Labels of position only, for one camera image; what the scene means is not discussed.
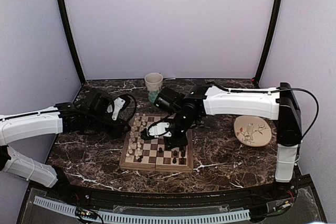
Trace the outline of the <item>black corner frame post left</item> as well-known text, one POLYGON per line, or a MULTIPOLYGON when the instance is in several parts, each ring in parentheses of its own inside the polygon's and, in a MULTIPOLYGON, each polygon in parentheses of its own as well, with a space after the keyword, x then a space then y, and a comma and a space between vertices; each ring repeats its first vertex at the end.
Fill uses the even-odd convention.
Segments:
POLYGON ((83 85, 86 82, 86 79, 85 79, 85 75, 84 75, 80 60, 79 60, 74 37, 73 37, 72 30, 70 27, 70 21, 69 21, 69 17, 67 13, 66 2, 65 0, 57 0, 57 4, 58 4, 60 17, 61 17, 62 26, 63 26, 64 33, 66 36, 66 41, 67 41, 70 55, 73 61, 73 65, 75 67, 80 84, 83 85))

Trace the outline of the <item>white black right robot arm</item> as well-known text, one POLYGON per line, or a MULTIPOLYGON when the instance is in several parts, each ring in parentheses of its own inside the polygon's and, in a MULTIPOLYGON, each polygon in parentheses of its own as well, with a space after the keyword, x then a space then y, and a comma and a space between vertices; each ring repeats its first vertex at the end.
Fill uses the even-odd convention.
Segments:
POLYGON ((292 179, 298 150, 306 135, 302 130, 295 91, 286 82, 267 89, 224 88, 208 82, 195 85, 187 94, 165 87, 155 105, 176 114, 170 126, 173 140, 180 138, 195 121, 207 115, 247 115, 277 121, 276 182, 268 187, 268 195, 278 200, 288 191, 287 183, 292 179))

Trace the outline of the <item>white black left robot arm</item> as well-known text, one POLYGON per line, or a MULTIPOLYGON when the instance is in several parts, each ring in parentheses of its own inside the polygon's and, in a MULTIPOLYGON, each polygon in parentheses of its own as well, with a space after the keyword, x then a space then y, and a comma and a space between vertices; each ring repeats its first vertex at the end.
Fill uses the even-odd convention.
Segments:
POLYGON ((68 185, 61 168, 29 158, 14 150, 10 143, 49 134, 124 129, 127 123, 119 118, 124 108, 123 102, 118 101, 93 110, 58 103, 39 111, 1 116, 1 171, 53 188, 61 200, 71 200, 74 189, 68 185))

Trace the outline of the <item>white chess pieces row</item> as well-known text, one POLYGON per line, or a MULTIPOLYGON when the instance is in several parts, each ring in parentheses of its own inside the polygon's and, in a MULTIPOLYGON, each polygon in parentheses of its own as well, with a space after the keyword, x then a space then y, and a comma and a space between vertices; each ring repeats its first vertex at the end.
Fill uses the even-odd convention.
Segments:
POLYGON ((145 113, 137 113, 131 121, 131 131, 127 138, 126 162, 140 163, 144 159, 144 140, 141 137, 141 132, 147 128, 147 119, 145 113))

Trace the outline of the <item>wooden chess board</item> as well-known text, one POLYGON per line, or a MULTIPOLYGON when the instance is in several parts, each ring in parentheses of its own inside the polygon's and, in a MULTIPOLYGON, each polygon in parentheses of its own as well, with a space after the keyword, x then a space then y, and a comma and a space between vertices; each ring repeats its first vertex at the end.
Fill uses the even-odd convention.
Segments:
MULTIPOLYGON (((161 114, 146 114, 147 127, 152 123, 162 119, 161 114)), ((157 172, 170 173, 190 173, 193 171, 193 134, 191 130, 187 132, 188 145, 182 148, 168 149, 164 142, 164 137, 159 137, 152 140, 144 140, 144 159, 142 162, 126 162, 125 155, 127 152, 127 138, 126 134, 119 166, 122 169, 131 170, 148 170, 157 172), (158 157, 157 152, 159 148, 164 150, 164 156, 158 157)))

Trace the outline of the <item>ceramic coral pattern mug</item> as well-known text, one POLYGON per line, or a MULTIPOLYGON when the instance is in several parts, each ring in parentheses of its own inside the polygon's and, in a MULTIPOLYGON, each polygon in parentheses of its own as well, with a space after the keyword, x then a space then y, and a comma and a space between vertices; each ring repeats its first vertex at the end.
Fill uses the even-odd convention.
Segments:
POLYGON ((148 91, 149 101, 154 103, 163 85, 163 76, 158 72, 149 73, 144 78, 145 86, 148 91))

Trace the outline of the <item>black front rail base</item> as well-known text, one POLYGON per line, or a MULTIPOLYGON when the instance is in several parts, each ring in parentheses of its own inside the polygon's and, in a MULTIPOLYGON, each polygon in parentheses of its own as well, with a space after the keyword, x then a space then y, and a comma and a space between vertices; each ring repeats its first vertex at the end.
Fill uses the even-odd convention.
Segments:
POLYGON ((296 197, 302 204, 316 198, 310 175, 295 173, 288 184, 275 182, 269 172, 229 171, 220 167, 192 173, 113 170, 71 172, 66 176, 73 193, 67 201, 82 206, 198 207, 228 204, 264 208, 273 200, 296 197))

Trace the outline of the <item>black corner frame post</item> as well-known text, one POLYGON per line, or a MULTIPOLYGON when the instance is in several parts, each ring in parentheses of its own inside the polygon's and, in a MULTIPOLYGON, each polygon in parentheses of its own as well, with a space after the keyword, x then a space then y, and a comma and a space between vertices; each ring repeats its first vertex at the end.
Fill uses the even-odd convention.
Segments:
POLYGON ((79 60, 74 37, 73 37, 72 30, 70 27, 70 21, 69 21, 69 17, 67 13, 66 2, 65 0, 57 0, 57 4, 58 4, 60 17, 61 17, 62 26, 63 26, 64 33, 66 36, 66 41, 67 41, 70 55, 73 61, 73 65, 75 67, 80 84, 83 85, 86 82, 86 79, 85 79, 85 75, 84 75, 80 60, 79 60))
POLYGON ((265 38, 265 43, 263 46, 263 50, 261 52, 259 64, 255 73, 255 76, 253 77, 254 80, 254 86, 258 87, 259 83, 261 81, 266 62, 268 59, 268 55, 270 52, 271 48, 271 43, 274 37, 275 29, 276 29, 276 24, 278 21, 278 15, 280 11, 280 5, 281 5, 281 0, 274 0, 273 1, 273 6, 272 6, 272 11, 271 11, 271 16, 270 16, 270 21, 268 25, 268 30, 265 38))

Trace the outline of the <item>black corner frame post right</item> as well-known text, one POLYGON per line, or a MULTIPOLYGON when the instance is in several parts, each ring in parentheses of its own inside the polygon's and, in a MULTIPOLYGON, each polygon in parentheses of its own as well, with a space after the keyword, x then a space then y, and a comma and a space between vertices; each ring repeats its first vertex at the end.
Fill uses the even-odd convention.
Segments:
POLYGON ((276 24, 278 21, 278 15, 280 11, 280 5, 281 5, 281 0, 274 0, 273 1, 273 6, 272 6, 272 11, 271 11, 271 16, 270 16, 270 21, 268 25, 268 30, 265 38, 265 43, 263 46, 263 50, 261 52, 259 64, 255 73, 255 76, 253 77, 254 80, 254 86, 258 87, 259 83, 261 81, 266 62, 268 59, 268 55, 270 52, 271 48, 271 43, 274 37, 275 29, 276 29, 276 24))

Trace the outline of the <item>ceramic bird pattern plate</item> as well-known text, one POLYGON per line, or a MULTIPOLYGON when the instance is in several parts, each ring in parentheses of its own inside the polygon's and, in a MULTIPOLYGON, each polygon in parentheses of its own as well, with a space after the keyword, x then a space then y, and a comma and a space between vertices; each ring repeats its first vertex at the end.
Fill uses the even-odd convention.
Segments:
POLYGON ((234 133, 241 143, 250 147, 264 147, 272 139, 270 126, 257 116, 238 116, 234 121, 234 133))

